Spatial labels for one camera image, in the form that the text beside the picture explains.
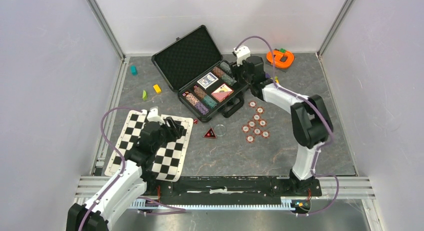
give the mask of white wall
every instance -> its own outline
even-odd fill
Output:
[[[64,230],[119,65],[86,0],[0,0],[0,230]]]
[[[356,0],[323,55],[388,231],[422,230],[424,0]]]
[[[200,25],[222,53],[245,37],[275,48],[315,52],[345,0],[97,0],[126,54],[155,54]],[[267,51],[258,40],[253,51]]]

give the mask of poker chip stack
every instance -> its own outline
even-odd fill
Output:
[[[217,106],[217,102],[215,102],[210,96],[208,96],[205,91],[203,91],[201,88],[197,87],[194,89],[194,92],[197,96],[199,96],[203,102],[209,106],[211,109],[215,108]]]
[[[226,63],[226,62],[222,62],[222,63],[220,63],[220,64],[219,64],[219,67],[220,67],[222,70],[224,70],[227,74],[229,74],[229,75],[231,75],[231,74],[232,74],[232,72],[231,72],[231,68],[230,68],[230,65],[229,65],[228,63]]]
[[[193,94],[189,93],[185,96],[185,99],[193,105],[202,115],[206,115],[209,109],[203,105]]]
[[[234,78],[230,77],[228,74],[222,71],[219,67],[214,67],[212,69],[212,73],[215,74],[218,78],[221,78],[222,80],[224,80],[224,82],[230,86],[234,85],[237,82],[236,80],[234,80]]]

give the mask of black carrying case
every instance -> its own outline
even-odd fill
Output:
[[[234,85],[227,84],[233,92],[222,102],[217,102],[217,106],[210,108],[206,103],[195,94],[192,87],[197,81],[212,72],[214,67],[219,66],[223,60],[223,56],[218,47],[212,40],[206,26],[201,25],[191,33],[176,41],[154,54],[151,61],[159,70],[165,79],[169,88],[177,93],[178,99],[195,114],[201,122],[209,122],[214,115],[221,113],[225,118],[229,118],[244,104],[244,92],[248,88],[248,84],[244,81],[238,81]],[[206,94],[211,96],[211,90],[215,90],[220,85],[225,84],[222,79],[218,79],[207,91],[202,88]],[[183,94],[188,91],[203,103],[209,112],[203,115],[200,113]]]

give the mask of orange toy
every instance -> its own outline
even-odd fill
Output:
[[[287,69],[292,65],[293,61],[295,60],[295,56],[290,51],[287,51],[285,49],[280,50],[273,50],[272,51],[275,56],[275,67],[280,69]],[[273,56],[271,52],[268,52],[266,55],[266,59],[273,64]]]

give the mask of teal block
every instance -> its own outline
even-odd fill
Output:
[[[131,74],[132,75],[136,75],[137,74],[137,69],[136,69],[136,66],[131,66]]]

